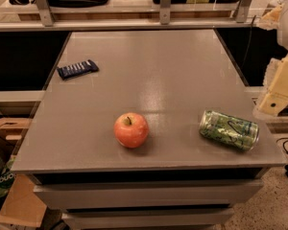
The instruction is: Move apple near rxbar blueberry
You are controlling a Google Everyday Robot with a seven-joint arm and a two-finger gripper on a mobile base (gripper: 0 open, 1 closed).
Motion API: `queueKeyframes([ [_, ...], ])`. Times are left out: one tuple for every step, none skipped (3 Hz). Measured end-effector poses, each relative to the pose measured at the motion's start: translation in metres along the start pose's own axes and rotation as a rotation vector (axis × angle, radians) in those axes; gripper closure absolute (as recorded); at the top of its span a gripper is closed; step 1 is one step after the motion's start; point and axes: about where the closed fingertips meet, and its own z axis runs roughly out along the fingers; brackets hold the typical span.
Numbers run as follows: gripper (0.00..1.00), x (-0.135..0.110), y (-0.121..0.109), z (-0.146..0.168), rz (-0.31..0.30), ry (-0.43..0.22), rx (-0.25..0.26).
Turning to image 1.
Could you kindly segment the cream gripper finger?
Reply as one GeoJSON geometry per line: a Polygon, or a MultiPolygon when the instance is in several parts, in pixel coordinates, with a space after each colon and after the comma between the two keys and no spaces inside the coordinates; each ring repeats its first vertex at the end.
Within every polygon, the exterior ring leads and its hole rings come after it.
{"type": "Polygon", "coordinates": [[[270,60],[255,110],[264,115],[277,116],[287,105],[288,55],[282,59],[270,60]]]}

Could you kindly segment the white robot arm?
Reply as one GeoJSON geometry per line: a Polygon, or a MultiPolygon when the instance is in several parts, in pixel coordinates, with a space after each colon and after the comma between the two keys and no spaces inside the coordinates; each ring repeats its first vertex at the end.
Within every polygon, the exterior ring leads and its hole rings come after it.
{"type": "MultiPolygon", "coordinates": [[[[288,0],[285,0],[278,11],[266,14],[269,18],[277,19],[277,43],[288,50],[288,0]]],[[[263,81],[263,90],[257,99],[255,110],[265,116],[277,116],[288,105],[288,54],[281,60],[272,58],[267,66],[263,81]]]]}

